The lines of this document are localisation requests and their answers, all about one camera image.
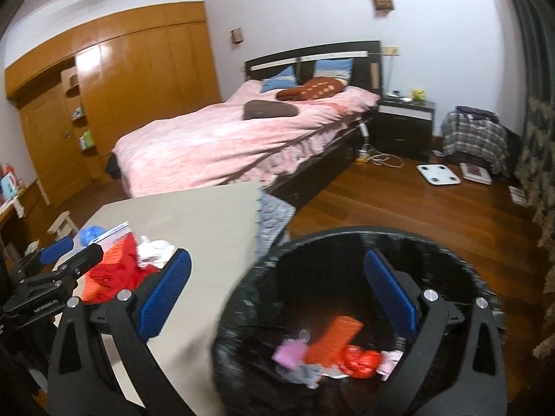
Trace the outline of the plaid cloth covered chair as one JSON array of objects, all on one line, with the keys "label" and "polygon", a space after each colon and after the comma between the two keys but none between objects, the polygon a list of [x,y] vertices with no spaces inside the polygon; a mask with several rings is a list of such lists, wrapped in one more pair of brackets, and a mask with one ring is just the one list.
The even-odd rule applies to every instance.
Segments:
[{"label": "plaid cloth covered chair", "polygon": [[508,174],[507,131],[496,113],[457,106],[443,118],[441,135],[446,156],[471,155],[487,162],[493,174]]}]

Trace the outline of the blue plastic bag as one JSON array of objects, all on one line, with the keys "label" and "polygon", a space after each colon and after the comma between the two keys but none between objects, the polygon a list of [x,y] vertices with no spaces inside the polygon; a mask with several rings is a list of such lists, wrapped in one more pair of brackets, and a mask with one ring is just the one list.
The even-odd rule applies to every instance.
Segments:
[{"label": "blue plastic bag", "polygon": [[92,241],[95,241],[97,237],[102,236],[106,230],[98,225],[88,225],[83,227],[79,233],[79,241],[82,246],[86,247],[90,245]]}]

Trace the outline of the grey quilted cloth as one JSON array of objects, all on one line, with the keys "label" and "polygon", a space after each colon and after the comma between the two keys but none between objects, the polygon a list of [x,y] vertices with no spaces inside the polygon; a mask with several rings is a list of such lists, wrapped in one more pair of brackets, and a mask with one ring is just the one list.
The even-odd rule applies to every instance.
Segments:
[{"label": "grey quilted cloth", "polygon": [[260,258],[290,240],[288,225],[296,207],[264,190],[259,191],[258,202],[255,246],[256,257]]}]

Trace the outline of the right blue patterned pillow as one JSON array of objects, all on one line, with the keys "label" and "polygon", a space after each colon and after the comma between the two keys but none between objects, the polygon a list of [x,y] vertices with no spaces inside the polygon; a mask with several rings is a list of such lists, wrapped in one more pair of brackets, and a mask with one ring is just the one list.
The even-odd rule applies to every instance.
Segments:
[{"label": "right blue patterned pillow", "polygon": [[354,59],[318,59],[314,65],[314,78],[334,78],[349,83],[352,76]]}]

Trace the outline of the yellow plush toy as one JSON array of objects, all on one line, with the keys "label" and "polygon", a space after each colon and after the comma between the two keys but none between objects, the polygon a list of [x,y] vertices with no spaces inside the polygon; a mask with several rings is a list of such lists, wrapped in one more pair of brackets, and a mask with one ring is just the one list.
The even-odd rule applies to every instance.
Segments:
[{"label": "yellow plush toy", "polygon": [[424,102],[426,100],[426,92],[423,88],[413,88],[411,90],[411,99],[414,102]]}]

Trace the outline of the left wall lamp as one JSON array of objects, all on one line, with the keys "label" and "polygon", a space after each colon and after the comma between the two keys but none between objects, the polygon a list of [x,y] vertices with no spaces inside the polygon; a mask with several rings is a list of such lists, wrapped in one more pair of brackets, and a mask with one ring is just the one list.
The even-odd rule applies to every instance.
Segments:
[{"label": "left wall lamp", "polygon": [[230,31],[230,39],[233,45],[239,45],[245,41],[241,28],[235,28]]}]

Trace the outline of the white small stool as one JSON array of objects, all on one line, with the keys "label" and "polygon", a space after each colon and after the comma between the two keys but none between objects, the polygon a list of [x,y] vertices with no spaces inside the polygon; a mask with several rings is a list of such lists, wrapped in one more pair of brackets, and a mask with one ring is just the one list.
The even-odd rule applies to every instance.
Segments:
[{"label": "white small stool", "polygon": [[70,217],[69,210],[60,213],[47,230],[47,233],[57,241],[64,237],[74,237],[78,232],[79,227]]}]

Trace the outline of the left blue pillow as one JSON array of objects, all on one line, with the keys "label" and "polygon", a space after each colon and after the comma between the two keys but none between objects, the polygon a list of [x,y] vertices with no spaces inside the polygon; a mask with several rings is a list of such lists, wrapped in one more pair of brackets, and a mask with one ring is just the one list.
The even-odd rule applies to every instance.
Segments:
[{"label": "left blue pillow", "polygon": [[261,93],[277,89],[288,89],[296,86],[298,86],[296,74],[294,73],[294,67],[291,65],[278,74],[264,79]]}]

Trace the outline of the bed with pink cover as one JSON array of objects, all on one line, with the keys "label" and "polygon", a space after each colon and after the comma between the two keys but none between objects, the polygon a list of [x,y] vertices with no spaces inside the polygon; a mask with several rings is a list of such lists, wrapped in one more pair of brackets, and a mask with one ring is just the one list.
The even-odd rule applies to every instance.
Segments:
[{"label": "bed with pink cover", "polygon": [[243,117],[247,102],[272,102],[275,91],[244,82],[225,102],[158,119],[117,140],[112,150],[128,196],[142,197],[221,184],[272,185],[323,153],[379,97],[347,86],[331,98],[295,102],[295,116]]}]

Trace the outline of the white tissue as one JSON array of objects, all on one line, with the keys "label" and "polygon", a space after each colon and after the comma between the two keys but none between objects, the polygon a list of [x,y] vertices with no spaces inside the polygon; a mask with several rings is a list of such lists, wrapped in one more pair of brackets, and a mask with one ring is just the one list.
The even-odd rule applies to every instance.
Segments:
[{"label": "white tissue", "polygon": [[148,237],[141,236],[136,246],[137,265],[142,269],[149,266],[162,269],[175,251],[176,247],[168,241],[151,241]]}]

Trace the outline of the wooden wardrobe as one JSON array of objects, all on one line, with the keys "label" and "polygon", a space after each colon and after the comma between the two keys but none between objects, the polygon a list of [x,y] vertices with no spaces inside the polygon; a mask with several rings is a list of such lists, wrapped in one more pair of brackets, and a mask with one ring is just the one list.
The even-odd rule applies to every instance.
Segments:
[{"label": "wooden wardrobe", "polygon": [[123,135],[220,102],[205,5],[128,9],[70,28],[7,66],[5,89],[57,207],[104,180]]}]

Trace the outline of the pink small bag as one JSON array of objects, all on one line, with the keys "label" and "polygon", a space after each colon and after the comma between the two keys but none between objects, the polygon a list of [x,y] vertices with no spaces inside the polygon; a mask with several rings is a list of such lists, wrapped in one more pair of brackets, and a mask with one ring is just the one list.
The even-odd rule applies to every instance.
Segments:
[{"label": "pink small bag", "polygon": [[277,347],[272,360],[288,370],[296,370],[303,363],[308,350],[309,346],[304,341],[286,339]]}]

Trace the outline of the dark patterned curtain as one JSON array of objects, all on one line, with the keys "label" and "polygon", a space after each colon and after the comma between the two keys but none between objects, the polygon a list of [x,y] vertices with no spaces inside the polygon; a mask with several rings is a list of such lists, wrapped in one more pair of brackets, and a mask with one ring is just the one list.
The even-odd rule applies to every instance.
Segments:
[{"label": "dark patterned curtain", "polygon": [[554,7],[513,0],[526,73],[526,113],[515,176],[541,231],[537,246],[554,262]]}]

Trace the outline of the wooden side desk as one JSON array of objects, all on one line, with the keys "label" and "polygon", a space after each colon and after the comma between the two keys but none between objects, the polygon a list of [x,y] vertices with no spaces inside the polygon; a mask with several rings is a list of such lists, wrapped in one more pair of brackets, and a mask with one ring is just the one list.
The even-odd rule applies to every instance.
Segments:
[{"label": "wooden side desk", "polygon": [[1,166],[1,253],[9,268],[41,245],[40,202],[36,181],[25,186],[11,164]]}]

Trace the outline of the black bed headboard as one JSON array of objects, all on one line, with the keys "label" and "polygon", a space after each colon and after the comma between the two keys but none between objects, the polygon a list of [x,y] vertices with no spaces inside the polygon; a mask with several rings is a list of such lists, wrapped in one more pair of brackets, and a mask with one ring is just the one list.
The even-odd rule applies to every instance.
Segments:
[{"label": "black bed headboard", "polygon": [[264,80],[292,66],[297,83],[312,77],[319,60],[352,59],[349,84],[383,95],[382,45],[380,41],[346,41],[267,54],[244,64],[245,80]]}]

